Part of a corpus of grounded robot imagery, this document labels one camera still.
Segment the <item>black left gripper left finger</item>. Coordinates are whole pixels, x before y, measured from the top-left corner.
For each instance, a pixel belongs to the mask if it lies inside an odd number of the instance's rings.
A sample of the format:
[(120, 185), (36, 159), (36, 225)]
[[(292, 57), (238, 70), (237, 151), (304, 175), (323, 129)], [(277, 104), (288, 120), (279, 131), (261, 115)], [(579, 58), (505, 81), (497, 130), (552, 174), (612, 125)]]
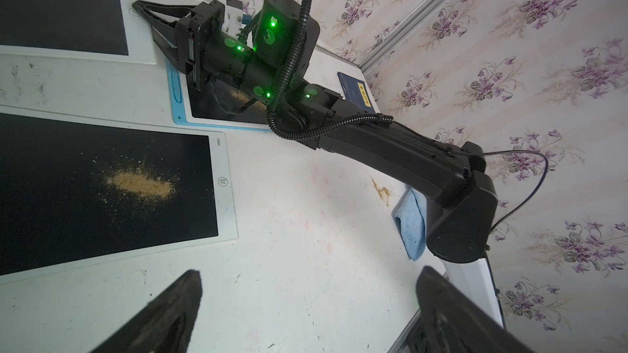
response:
[(203, 294), (201, 273), (188, 270), (95, 352), (186, 352)]

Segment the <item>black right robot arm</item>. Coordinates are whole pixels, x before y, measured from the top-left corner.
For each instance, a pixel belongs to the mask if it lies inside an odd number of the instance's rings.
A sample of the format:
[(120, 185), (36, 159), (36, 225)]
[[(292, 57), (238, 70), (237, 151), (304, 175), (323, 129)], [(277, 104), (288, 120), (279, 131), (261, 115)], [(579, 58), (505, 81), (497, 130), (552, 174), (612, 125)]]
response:
[(392, 116), (369, 112), (340, 94), (309, 83), (305, 72), (320, 28), (312, 0), (264, 0), (237, 36), (222, 29), (219, 1), (166, 5), (138, 0), (134, 10), (151, 27), (166, 59), (190, 91), (219, 98), (219, 85), (247, 105), (263, 105), (280, 138), (343, 155), (405, 183), (395, 220), (411, 259), (429, 251), (451, 282), (491, 319), (503, 315), (486, 258), (498, 227), (498, 199), (487, 176), (487, 153), (424, 137)]

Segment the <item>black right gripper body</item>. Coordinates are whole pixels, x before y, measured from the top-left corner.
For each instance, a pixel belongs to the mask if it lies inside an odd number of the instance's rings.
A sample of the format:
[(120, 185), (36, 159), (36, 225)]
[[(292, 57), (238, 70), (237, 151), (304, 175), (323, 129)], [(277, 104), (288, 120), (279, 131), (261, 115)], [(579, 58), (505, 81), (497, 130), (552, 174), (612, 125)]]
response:
[(260, 61), (252, 48), (222, 31), (225, 6), (217, 0), (183, 6), (175, 26), (178, 68), (189, 88), (204, 89), (220, 80), (240, 91), (260, 85)]

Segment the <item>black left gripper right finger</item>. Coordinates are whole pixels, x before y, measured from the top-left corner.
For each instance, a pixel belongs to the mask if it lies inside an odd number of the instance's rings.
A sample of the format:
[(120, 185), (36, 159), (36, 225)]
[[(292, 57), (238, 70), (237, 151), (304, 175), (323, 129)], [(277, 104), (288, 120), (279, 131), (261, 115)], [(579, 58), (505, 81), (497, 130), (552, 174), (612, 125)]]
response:
[(435, 269), (427, 266), (416, 286), (431, 352), (530, 352)]

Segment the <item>light blue cloth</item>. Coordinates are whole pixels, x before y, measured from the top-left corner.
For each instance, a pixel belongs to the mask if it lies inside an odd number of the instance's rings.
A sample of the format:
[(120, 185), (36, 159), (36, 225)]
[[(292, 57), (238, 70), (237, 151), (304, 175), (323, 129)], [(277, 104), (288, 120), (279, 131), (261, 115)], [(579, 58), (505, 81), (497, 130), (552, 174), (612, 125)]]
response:
[(420, 259), (426, 249), (427, 212), (425, 196), (410, 188), (392, 215), (407, 251), (407, 256), (412, 261)]

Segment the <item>white drawing tablet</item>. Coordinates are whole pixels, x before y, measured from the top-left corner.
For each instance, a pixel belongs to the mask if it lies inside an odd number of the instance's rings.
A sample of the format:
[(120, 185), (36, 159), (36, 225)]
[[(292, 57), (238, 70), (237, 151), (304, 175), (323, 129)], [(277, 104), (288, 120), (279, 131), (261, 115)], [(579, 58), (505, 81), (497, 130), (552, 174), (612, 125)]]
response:
[(1, 281), (238, 236), (221, 132), (1, 109)]
[(3, 55), (153, 65), (137, 0), (1, 0)]

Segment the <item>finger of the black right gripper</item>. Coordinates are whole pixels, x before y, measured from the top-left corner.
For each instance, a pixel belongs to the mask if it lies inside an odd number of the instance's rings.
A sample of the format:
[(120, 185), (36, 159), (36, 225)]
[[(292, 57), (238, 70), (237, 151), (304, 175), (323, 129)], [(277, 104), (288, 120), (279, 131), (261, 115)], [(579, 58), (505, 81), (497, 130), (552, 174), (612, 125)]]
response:
[(168, 5), (153, 3), (144, 0), (137, 0), (132, 4), (132, 8), (145, 21), (167, 22), (163, 16), (173, 19), (181, 19), (191, 13), (194, 5)]
[(168, 63), (170, 63), (170, 65), (172, 65), (178, 72), (188, 75), (189, 69), (186, 59), (183, 59), (181, 56), (183, 50), (180, 47), (171, 44), (170, 41), (168, 41), (154, 28), (151, 29), (151, 35), (154, 43), (164, 54)]

